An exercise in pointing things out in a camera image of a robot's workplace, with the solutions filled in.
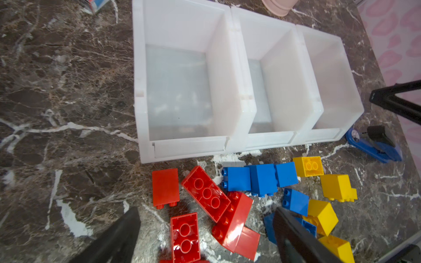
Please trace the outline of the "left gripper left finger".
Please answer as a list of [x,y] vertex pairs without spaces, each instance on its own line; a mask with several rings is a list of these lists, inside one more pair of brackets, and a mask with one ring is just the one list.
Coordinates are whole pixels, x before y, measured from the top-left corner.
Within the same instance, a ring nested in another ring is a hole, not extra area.
[[130,263],[137,244],[141,221],[137,207],[131,207],[72,263]]

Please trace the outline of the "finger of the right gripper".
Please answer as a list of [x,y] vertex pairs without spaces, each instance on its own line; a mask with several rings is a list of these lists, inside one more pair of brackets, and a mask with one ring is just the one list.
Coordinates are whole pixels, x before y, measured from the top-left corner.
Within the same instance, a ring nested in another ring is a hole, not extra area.
[[421,124],[421,106],[396,96],[396,94],[399,93],[417,91],[420,89],[420,80],[395,84],[390,87],[373,90],[369,97],[369,101],[416,124]]

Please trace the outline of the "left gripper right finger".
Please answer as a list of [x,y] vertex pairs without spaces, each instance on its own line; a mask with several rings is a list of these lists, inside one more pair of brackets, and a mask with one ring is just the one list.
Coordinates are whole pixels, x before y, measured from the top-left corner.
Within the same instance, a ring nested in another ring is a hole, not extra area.
[[339,263],[341,260],[322,245],[284,208],[275,210],[273,227],[283,263]]

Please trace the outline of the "yellow lego brick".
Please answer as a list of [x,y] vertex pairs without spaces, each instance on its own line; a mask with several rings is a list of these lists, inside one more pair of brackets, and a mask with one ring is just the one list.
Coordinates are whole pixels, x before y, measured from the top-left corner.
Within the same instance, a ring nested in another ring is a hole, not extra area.
[[298,177],[321,176],[325,174],[320,156],[295,157],[293,162]]
[[330,201],[354,202],[357,200],[357,190],[351,187],[346,174],[328,174],[320,177],[323,195]]
[[315,225],[317,233],[329,236],[338,224],[338,217],[330,202],[311,199],[308,205],[308,216],[303,220]]
[[329,235],[319,239],[330,252],[336,255],[344,263],[355,263],[350,242]]

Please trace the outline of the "long red lego brick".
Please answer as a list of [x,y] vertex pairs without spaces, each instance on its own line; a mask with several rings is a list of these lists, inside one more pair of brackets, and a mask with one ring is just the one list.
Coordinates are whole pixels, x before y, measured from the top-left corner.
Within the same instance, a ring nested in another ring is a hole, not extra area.
[[231,200],[201,166],[190,171],[182,186],[214,222],[220,220],[231,204]]
[[212,236],[227,250],[234,253],[243,227],[252,208],[253,199],[242,192],[228,192],[230,205],[212,229]]

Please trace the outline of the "blue lego brick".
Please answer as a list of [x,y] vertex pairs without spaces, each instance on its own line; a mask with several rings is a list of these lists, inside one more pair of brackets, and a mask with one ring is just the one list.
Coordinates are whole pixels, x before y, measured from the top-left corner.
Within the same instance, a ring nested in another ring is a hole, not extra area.
[[277,179],[273,164],[247,165],[251,176],[252,196],[265,197],[277,193]]
[[275,164],[274,167],[278,187],[287,187],[299,183],[294,162]]
[[227,191],[251,191],[251,173],[248,167],[224,167],[222,187]]
[[[273,227],[275,213],[269,214],[264,217],[264,225],[268,239],[273,244],[277,244],[275,237],[275,230]],[[305,221],[301,217],[295,217],[295,219],[303,226],[308,232],[310,232],[315,238],[317,237],[317,226]]]
[[308,216],[308,206],[310,197],[293,190],[291,188],[284,189],[282,207],[302,216]]

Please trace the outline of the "right white plastic bin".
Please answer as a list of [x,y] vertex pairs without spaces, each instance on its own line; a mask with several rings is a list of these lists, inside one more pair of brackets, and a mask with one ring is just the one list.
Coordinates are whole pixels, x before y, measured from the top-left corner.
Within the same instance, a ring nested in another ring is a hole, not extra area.
[[342,39],[302,25],[297,31],[307,47],[324,108],[304,143],[337,141],[364,113]]

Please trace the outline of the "blue stapler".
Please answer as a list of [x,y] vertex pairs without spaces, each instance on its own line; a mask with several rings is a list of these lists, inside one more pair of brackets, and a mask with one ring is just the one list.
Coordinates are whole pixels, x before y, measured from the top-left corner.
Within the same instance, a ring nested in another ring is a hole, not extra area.
[[402,151],[386,126],[369,126],[364,133],[350,128],[345,137],[351,146],[382,163],[403,161]]

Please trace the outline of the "middle white plastic bin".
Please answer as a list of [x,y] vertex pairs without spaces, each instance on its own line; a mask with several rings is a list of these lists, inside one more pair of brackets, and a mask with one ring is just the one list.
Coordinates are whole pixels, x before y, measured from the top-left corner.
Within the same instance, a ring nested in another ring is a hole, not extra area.
[[257,106],[246,150],[303,144],[324,108],[297,25],[238,7],[231,11]]

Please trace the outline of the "pink pen cup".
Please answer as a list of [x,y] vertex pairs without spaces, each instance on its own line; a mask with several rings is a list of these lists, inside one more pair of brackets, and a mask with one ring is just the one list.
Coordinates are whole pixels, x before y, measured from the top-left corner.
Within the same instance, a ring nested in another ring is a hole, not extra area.
[[298,0],[262,0],[262,2],[271,13],[284,17],[297,4]]

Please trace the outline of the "highlighter marker pack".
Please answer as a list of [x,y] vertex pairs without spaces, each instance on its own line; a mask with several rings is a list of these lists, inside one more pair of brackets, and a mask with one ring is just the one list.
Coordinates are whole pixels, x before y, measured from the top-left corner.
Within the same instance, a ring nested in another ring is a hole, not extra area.
[[78,2],[88,14],[94,15],[99,12],[109,0],[79,0]]

